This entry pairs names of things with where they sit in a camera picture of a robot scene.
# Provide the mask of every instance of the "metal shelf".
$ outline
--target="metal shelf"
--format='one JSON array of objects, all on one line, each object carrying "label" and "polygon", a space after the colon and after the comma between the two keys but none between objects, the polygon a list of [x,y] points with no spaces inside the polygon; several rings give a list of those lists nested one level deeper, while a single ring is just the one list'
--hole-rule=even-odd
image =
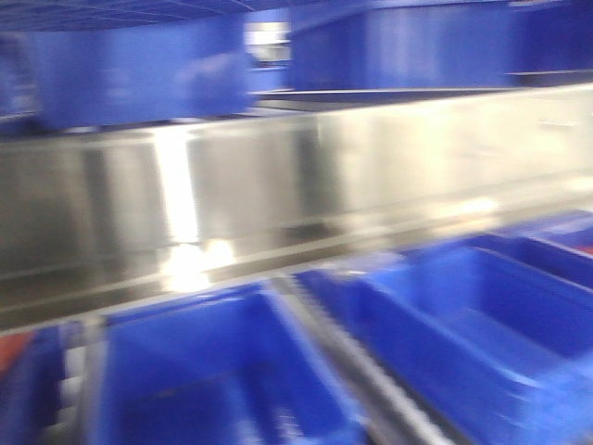
[{"label": "metal shelf", "polygon": [[0,331],[593,202],[593,85],[0,146]]}]

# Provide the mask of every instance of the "metal rack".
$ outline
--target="metal rack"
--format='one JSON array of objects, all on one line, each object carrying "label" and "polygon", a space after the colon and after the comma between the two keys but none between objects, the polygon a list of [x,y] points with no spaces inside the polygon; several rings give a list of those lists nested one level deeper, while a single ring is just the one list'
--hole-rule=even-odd
[{"label": "metal rack", "polygon": [[[70,355],[92,360],[107,313],[272,277],[373,443],[466,443],[287,272],[588,208],[591,104],[585,84],[2,143],[0,330],[80,321]],[[61,438],[93,378],[70,370]]]}]

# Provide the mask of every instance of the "blue storage bin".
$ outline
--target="blue storage bin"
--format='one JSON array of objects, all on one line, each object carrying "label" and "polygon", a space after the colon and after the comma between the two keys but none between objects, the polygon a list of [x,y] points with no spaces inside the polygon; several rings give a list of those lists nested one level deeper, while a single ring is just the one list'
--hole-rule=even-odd
[{"label": "blue storage bin", "polygon": [[38,445],[57,421],[64,378],[59,328],[40,329],[0,380],[0,443]]},{"label": "blue storage bin", "polygon": [[299,90],[495,87],[520,84],[511,75],[517,72],[593,68],[590,3],[344,0],[299,6],[292,14],[292,80]]},{"label": "blue storage bin", "polygon": [[243,111],[244,16],[31,34],[41,121],[50,129]]},{"label": "blue storage bin", "polygon": [[[334,292],[299,278],[322,300]],[[355,335],[476,443],[557,445],[593,429],[589,290],[477,248],[324,278]]]},{"label": "blue storage bin", "polygon": [[357,405],[263,286],[111,317],[87,443],[360,444]]}]

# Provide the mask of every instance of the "blue plastic bin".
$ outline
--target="blue plastic bin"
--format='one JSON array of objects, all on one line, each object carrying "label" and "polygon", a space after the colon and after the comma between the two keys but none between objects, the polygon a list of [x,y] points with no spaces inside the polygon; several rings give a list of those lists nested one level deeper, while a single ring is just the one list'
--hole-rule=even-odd
[{"label": "blue plastic bin", "polygon": [[328,282],[356,337],[476,443],[558,445],[593,429],[589,290],[476,248]]},{"label": "blue plastic bin", "polygon": [[276,297],[238,287],[110,319],[93,445],[358,445],[358,407]]},{"label": "blue plastic bin", "polygon": [[233,114],[249,104],[244,16],[31,34],[49,129]]},{"label": "blue plastic bin", "polygon": [[514,86],[593,68],[589,0],[343,0],[296,7],[299,90]]},{"label": "blue plastic bin", "polygon": [[44,429],[57,421],[64,374],[59,328],[39,330],[0,380],[0,443],[42,443]]}]

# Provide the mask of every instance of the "red object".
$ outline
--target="red object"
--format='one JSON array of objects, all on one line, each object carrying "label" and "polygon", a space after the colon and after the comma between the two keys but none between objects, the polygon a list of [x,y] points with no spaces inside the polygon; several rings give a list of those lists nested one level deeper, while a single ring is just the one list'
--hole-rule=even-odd
[{"label": "red object", "polygon": [[581,252],[590,253],[591,255],[593,255],[593,246],[581,246],[576,249],[580,250]]},{"label": "red object", "polygon": [[0,337],[0,377],[2,377],[29,344],[32,333]]}]

